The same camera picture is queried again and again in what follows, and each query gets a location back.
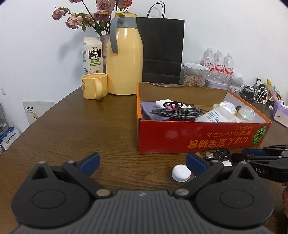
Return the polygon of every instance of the thermos handle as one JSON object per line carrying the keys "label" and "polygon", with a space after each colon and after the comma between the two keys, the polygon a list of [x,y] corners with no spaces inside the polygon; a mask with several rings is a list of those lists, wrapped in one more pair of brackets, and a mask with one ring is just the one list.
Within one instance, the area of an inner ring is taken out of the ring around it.
{"label": "thermos handle", "polygon": [[110,26],[110,43],[113,53],[118,53],[118,45],[117,45],[117,38],[116,38],[116,29],[118,22],[120,24],[124,23],[124,19],[121,17],[114,17],[111,21]]}

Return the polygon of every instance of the red box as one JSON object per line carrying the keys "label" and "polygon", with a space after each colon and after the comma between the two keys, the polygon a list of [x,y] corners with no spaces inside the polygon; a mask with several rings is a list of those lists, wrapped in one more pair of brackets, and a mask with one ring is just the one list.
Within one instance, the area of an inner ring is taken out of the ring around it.
{"label": "red box", "polygon": [[[142,101],[167,98],[210,111],[214,103],[229,101],[235,106],[249,106],[257,123],[213,123],[186,121],[154,121],[141,113]],[[137,84],[138,153],[170,154],[206,151],[216,148],[259,146],[271,121],[251,104],[229,90],[153,84]]]}

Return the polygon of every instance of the wooden table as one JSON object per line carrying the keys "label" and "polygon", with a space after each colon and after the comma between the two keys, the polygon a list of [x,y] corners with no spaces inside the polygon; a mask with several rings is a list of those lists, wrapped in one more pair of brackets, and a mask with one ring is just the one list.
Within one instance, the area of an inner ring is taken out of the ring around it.
{"label": "wooden table", "polygon": [[[271,117],[264,105],[257,107]],[[273,122],[262,146],[287,143],[286,128]],[[93,151],[100,153],[101,165],[92,177],[112,190],[174,190],[179,184],[171,178],[171,170],[185,163],[185,154],[137,154],[135,95],[86,100],[79,88],[41,116],[1,154],[0,233],[8,234],[17,227],[11,200],[38,161],[61,165],[66,160],[79,161]],[[281,198],[284,188],[280,183],[263,181],[275,200],[275,211],[267,226],[276,233],[286,233]]]}

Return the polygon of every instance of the milk carton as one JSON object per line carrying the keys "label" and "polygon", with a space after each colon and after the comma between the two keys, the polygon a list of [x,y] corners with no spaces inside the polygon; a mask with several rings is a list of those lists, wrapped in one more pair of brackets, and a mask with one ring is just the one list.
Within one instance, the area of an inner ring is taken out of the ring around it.
{"label": "milk carton", "polygon": [[102,42],[99,37],[85,37],[82,51],[84,75],[103,73]]}

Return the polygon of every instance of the yellow thermos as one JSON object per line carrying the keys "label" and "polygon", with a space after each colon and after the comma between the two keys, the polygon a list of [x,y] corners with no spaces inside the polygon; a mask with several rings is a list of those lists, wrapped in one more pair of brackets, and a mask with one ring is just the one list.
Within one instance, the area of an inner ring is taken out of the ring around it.
{"label": "yellow thermos", "polygon": [[116,12],[111,21],[107,44],[108,92],[117,95],[136,93],[142,81],[143,44],[137,29],[136,14]]}

